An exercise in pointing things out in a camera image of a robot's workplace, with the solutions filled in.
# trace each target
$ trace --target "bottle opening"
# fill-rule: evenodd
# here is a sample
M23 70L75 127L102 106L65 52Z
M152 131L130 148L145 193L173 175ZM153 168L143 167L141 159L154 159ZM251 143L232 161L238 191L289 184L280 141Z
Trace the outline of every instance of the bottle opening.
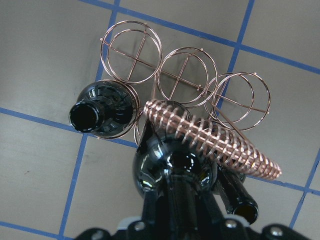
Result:
M234 214L244 217L249 224L253 224L258 217L258 209L251 204L243 204L234 210Z
M86 103L80 103L70 110L70 122L80 132L90 132L97 126L98 113L96 109Z

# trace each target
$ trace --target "wire-wrapped handle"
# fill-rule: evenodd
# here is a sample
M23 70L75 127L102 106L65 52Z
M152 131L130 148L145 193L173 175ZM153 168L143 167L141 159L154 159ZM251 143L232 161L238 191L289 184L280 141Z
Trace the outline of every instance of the wire-wrapped handle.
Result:
M143 109L155 126L174 133L176 138L183 136L183 142L190 141L190 147L196 146L198 152L219 165L268 180L282 174L277 163L233 131L219 125L213 126L212 122L204 129L203 119L195 123L196 117L193 116L191 121L187 121L187 112L178 116L176 111L160 100L147 101Z

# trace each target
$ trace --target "tile floor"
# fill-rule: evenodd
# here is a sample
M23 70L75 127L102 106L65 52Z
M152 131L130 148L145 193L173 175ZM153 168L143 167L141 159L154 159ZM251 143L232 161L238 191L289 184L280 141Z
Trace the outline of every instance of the tile floor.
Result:
M141 214L133 133L106 141L68 122L80 91L109 78L100 38L123 20L147 22L163 56L203 48L219 73L256 72L265 80L270 114L245 134L283 175L245 181L260 210L252 228L281 223L317 239L319 12L317 0L0 0L0 239L69 240L93 226L114 233L121 219ZM142 104L151 85L136 87ZM246 100L245 89L233 84L226 94ZM263 94L256 92L261 106ZM225 103L222 109L238 114Z

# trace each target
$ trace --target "screw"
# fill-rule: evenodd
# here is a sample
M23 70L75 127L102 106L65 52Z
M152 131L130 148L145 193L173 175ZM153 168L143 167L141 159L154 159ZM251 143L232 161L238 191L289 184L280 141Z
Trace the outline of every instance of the screw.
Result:
M228 219L225 221L225 225L227 228L229 229L233 229L237 227L237 222L235 220L232 219Z
M141 231L143 229L145 229L146 225L143 221L139 221L134 225L134 230L136 231Z
M91 236L91 240L100 240L103 238L103 236L104 236L104 232L101 230L98 230Z
M277 226L273 226L270 228L270 233L273 235L273 236L282 236L284 234L284 232L281 230L280 227L277 227Z

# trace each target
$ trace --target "bolt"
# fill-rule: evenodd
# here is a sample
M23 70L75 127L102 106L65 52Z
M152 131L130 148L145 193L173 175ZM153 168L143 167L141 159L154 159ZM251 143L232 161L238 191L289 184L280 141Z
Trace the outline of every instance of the bolt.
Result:
M104 236L104 232L101 230L98 230L91 236L91 240L100 240L103 238L103 236Z
M280 227L273 226L270 228L270 232L273 236L282 236L284 232L281 230Z
M225 221L225 225L227 228L229 229L233 229L237 227L237 222L235 220L232 219L228 219Z
M134 230L136 231L141 231L143 229L145 229L146 225L143 221L139 221L134 225Z

